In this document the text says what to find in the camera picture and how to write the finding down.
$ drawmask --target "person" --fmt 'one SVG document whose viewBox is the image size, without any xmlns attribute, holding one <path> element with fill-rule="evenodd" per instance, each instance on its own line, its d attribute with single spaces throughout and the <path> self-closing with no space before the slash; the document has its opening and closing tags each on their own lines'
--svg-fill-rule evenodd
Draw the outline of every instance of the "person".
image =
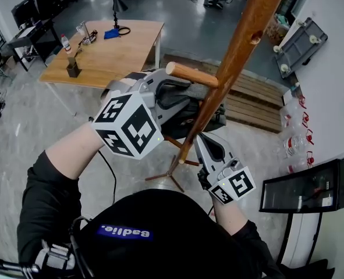
<svg viewBox="0 0 344 279">
<path fill-rule="evenodd" d="M 86 123 L 49 147 L 29 168 L 17 227 L 21 264 L 37 261 L 46 245 L 70 242 L 72 223 L 81 215 L 79 176 L 103 146 Z M 214 197 L 212 201 L 217 223 L 180 192 L 140 191 L 78 229 L 76 243 L 96 278 L 183 273 L 261 278 L 263 272 L 268 278 L 284 278 L 256 225 L 237 204 L 222 205 Z M 50 264 L 41 271 L 51 269 Z M 57 276 L 65 275 L 63 269 Z M 77 266 L 72 275 L 82 276 Z"/>
</svg>

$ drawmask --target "white table leg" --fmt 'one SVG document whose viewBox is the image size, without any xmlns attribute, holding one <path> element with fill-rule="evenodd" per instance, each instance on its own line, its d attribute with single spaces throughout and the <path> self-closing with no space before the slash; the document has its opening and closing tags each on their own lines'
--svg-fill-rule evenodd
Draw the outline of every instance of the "white table leg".
<svg viewBox="0 0 344 279">
<path fill-rule="evenodd" d="M 155 41 L 155 68 L 160 66 L 160 33 Z"/>
<path fill-rule="evenodd" d="M 62 97 L 58 94 L 57 90 L 56 90 L 56 85 L 54 83 L 46 83 L 46 85 L 49 87 L 49 89 L 51 90 L 51 92 L 53 92 L 53 94 L 55 95 L 55 97 L 61 102 L 61 104 L 66 108 L 66 110 L 68 110 L 68 112 L 72 115 L 75 116 L 76 112 L 74 110 L 71 110 L 71 108 L 64 102 L 64 100 L 62 99 Z"/>
</svg>

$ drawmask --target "desk lamp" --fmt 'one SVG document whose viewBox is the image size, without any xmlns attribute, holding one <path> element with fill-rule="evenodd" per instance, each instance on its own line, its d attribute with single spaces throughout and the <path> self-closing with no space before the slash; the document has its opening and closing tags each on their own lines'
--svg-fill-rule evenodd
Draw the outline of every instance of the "desk lamp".
<svg viewBox="0 0 344 279">
<path fill-rule="evenodd" d="M 125 5 L 125 3 L 122 2 L 122 0 L 114 0 L 112 10 L 114 11 L 114 28 L 119 30 L 119 35 L 125 35 L 130 33 L 130 28 L 118 25 L 118 18 L 116 17 L 116 12 L 124 12 L 127 10 L 127 6 Z"/>
</svg>

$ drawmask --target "hole in wooden pole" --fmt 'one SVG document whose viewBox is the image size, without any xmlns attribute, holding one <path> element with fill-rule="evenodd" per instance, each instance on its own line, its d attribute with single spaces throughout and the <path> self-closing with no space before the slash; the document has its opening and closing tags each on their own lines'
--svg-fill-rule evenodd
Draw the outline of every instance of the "hole in wooden pole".
<svg viewBox="0 0 344 279">
<path fill-rule="evenodd" d="M 251 44 L 258 44 L 263 35 L 264 33 L 262 31 L 257 31 L 256 33 L 253 33 L 251 37 Z"/>
</svg>

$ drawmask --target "concrete floor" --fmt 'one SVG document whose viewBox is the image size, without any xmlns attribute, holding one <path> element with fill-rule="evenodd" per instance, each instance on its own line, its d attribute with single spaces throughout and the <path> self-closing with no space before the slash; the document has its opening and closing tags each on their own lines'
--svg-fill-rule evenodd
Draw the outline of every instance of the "concrete floor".
<svg viewBox="0 0 344 279">
<path fill-rule="evenodd" d="M 118 18 L 165 23 L 161 38 L 162 52 L 214 63 L 223 59 L 246 5 L 246 0 L 233 0 L 219 10 L 205 8 L 204 0 L 123 1 L 128 10 L 119 13 Z M 112 19 L 112 0 L 79 0 L 71 3 L 54 22 L 57 33 L 64 33 L 70 38 L 83 20 Z M 290 87 L 281 78 L 267 36 L 263 36 L 244 68 Z"/>
<path fill-rule="evenodd" d="M 119 15 L 122 19 L 165 21 L 162 33 L 164 49 L 179 49 L 215 60 L 222 58 L 244 5 L 242 1 L 234 1 L 219 12 L 187 0 L 125 1 L 129 11 Z M 111 19 L 111 7 L 111 0 L 74 3 L 55 19 L 57 32 L 71 36 L 74 27 L 82 20 Z M 39 60 L 33 63 L 29 72 L 17 65 L 12 81 L 0 81 L 1 90 L 7 91 L 6 107 L 0 119 L 0 258 L 12 261 L 17 261 L 16 227 L 27 169 L 45 148 L 73 131 L 99 109 L 100 90 L 58 84 L 60 93 L 78 111 L 78 115 L 72 117 L 47 86 L 38 82 L 44 69 Z M 273 134 L 231 121 L 215 133 L 226 139 L 234 147 L 236 155 L 248 165 L 257 189 L 242 199 L 239 205 L 246 216 L 257 224 L 262 239 L 268 244 L 272 255 L 277 257 L 287 215 L 259 213 L 258 208 L 263 180 L 279 175 L 279 162 L 274 152 L 279 141 Z M 143 160 L 135 161 L 112 156 L 104 148 L 103 153 L 118 178 L 116 200 L 141 189 L 176 190 L 167 178 L 144 181 L 145 177 L 164 173 L 176 152 L 173 145 L 163 142 Z M 194 150 L 190 151 L 189 159 L 196 160 Z M 208 211 L 211 200 L 197 180 L 198 170 L 193 166 L 179 166 L 175 178 L 186 194 Z M 100 156 L 95 156 L 80 177 L 82 212 L 96 216 L 111 205 L 113 186 L 111 172 Z"/>
</svg>

